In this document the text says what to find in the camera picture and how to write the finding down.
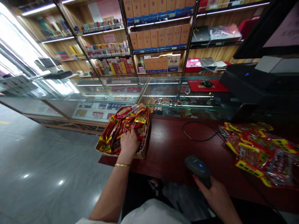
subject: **cardboard tray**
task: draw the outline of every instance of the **cardboard tray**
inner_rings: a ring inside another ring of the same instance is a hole
[[[122,109],[124,109],[124,108],[126,108],[126,107],[128,107],[128,106],[122,106],[117,112],[121,111]],[[146,152],[146,149],[147,149],[147,144],[148,144],[148,141],[149,141],[149,134],[150,134],[150,126],[151,126],[151,120],[150,120],[150,118],[151,118],[151,113],[149,113],[149,118],[148,118],[148,123],[149,123],[149,124],[148,124],[147,132],[146,132],[145,143],[144,143],[142,149],[134,155],[134,159],[144,159],[144,158],[145,158],[145,152]],[[103,144],[104,144],[104,142],[98,140],[95,149],[96,149],[98,152],[100,152],[100,153],[102,153],[103,155],[105,155],[105,156],[114,156],[114,157],[118,157],[118,155],[107,154],[107,153],[101,152],[101,151],[100,151],[100,148],[101,148],[101,146],[102,146]]]

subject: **red mouse pad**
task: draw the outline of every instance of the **red mouse pad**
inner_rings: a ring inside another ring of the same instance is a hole
[[[213,83],[213,86],[205,87],[200,84],[200,82],[204,80],[210,81]],[[219,82],[219,79],[188,80],[188,83],[193,92],[229,92],[228,89]]]

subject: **tiled floor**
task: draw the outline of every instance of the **tiled floor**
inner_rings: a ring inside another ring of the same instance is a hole
[[[98,163],[97,139],[45,128],[0,104],[0,224],[75,224],[88,217],[112,171]],[[283,216],[299,223],[296,215]]]

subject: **person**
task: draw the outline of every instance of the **person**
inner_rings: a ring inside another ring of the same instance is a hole
[[[128,179],[131,177],[129,176],[130,164],[138,146],[134,129],[124,133],[121,137],[121,152],[116,165],[89,219],[82,218],[76,224],[118,223],[121,213],[121,224],[190,224],[184,215],[175,210],[165,197],[155,199],[155,195],[148,196],[149,194],[145,193],[147,189],[151,192],[153,190],[150,188],[148,181],[142,181],[140,176],[134,180],[129,180],[127,189]],[[208,204],[217,215],[214,221],[207,219],[204,220],[206,221],[204,223],[221,223],[221,221],[229,224],[242,223],[222,183],[211,176],[212,187],[207,189],[196,176],[193,176],[193,178]]]

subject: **computer monitor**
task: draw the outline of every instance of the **computer monitor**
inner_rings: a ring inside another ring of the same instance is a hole
[[[235,59],[299,53],[299,1],[272,0],[240,45]]]

